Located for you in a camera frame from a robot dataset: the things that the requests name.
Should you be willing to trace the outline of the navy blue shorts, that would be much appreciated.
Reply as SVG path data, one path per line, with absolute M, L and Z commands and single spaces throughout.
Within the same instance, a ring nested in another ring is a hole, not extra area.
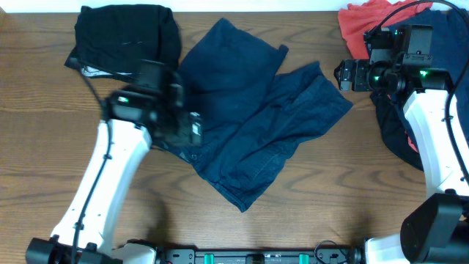
M 300 143 L 325 135 L 352 108 L 318 62 L 279 73 L 287 52 L 220 19 L 178 69 L 190 92 L 187 109 L 202 117 L 203 140 L 170 152 L 240 211 Z

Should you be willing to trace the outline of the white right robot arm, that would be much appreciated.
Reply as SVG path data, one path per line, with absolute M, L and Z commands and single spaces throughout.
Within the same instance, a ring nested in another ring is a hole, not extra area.
M 426 181 L 426 200 L 399 233 L 367 240 L 364 263 L 468 262 L 468 144 L 446 70 L 347 59 L 334 70 L 344 91 L 395 95 L 408 121 Z

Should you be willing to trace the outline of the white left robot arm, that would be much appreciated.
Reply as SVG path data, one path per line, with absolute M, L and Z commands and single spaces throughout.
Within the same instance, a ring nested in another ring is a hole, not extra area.
M 153 142 L 200 144 L 200 114 L 181 96 L 118 90 L 103 102 L 103 120 L 80 186 L 48 240 L 33 238 L 27 263 L 163 263 L 164 253 L 141 241 L 114 248 L 114 231 L 136 170 Z

